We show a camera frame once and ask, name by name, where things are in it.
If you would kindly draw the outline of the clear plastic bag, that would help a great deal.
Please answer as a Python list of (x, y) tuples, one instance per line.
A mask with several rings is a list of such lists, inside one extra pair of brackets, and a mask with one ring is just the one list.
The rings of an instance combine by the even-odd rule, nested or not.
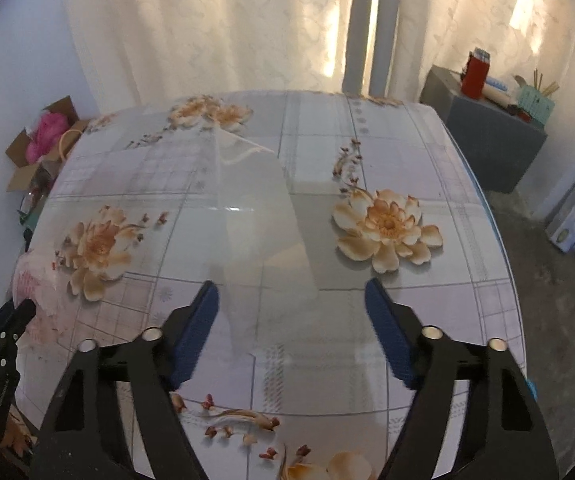
[(278, 156), (211, 133), (217, 226), (211, 263), (238, 352), (288, 344), (319, 315), (319, 289)]

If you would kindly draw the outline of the cardboard box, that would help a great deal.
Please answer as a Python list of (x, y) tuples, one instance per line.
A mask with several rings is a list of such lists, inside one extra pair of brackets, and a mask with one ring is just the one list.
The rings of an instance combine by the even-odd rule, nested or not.
[(70, 96), (42, 108), (34, 124), (23, 128), (5, 150), (14, 166), (6, 192), (31, 191), (41, 178), (55, 179), (87, 125)]

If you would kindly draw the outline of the floral tablecloth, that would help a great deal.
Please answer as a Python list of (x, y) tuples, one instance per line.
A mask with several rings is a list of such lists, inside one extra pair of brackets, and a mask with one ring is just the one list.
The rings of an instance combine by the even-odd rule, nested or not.
[(39, 295), (16, 402), (40, 425), (85, 339), (134, 339), (205, 281), (220, 308), (182, 422), (207, 474), (273, 479), (267, 448), (380, 467), (412, 394), (388, 367), (365, 283), (456, 340), (525, 358), (500, 233), (432, 107), (319, 92), (222, 96), (237, 132), (184, 100), (123, 110), (79, 140), (42, 210), (18, 294)]

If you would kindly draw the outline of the red paper gift bag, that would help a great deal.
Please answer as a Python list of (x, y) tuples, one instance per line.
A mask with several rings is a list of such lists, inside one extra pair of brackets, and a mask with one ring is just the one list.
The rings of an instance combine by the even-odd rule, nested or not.
[(61, 162), (66, 162), (71, 150), (74, 148), (81, 136), (82, 131), (77, 128), (70, 128), (60, 136), (56, 148)]

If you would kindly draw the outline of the pink plush item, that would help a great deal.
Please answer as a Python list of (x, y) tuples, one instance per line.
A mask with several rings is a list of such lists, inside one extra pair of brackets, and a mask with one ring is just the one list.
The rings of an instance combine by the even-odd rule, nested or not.
[(42, 114), (37, 127), (29, 135), (30, 142), (26, 148), (28, 164), (35, 164), (42, 156), (48, 154), (68, 128), (66, 115), (59, 112)]

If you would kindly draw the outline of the grey cabinet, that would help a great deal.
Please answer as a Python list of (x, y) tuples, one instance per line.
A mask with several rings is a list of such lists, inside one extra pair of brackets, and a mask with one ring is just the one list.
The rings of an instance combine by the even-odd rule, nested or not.
[(420, 102), (436, 110), (485, 191), (512, 193), (547, 140), (497, 104), (464, 96), (460, 75), (444, 67), (429, 70)]

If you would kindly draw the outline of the teal utensil holder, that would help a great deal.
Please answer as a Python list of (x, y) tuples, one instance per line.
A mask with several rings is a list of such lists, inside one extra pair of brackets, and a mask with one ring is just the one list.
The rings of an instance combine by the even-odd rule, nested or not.
[(555, 107), (551, 99), (529, 84), (524, 84), (519, 90), (516, 105), (542, 126), (547, 123)]

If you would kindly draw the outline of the wooden rolling pin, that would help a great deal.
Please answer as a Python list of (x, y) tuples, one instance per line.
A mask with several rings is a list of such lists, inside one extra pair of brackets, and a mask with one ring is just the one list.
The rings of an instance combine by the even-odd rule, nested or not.
[(510, 106), (516, 106), (515, 99), (513, 99), (508, 92), (503, 91), (492, 84), (484, 84), (481, 94), (487, 101), (490, 101), (505, 110)]

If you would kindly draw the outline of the white lace curtain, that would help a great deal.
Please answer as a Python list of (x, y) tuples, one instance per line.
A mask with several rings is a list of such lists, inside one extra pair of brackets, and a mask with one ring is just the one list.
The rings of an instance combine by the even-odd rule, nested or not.
[(475, 48), (500, 78), (564, 75), (575, 0), (67, 0), (102, 110), (236, 90), (414, 99)]

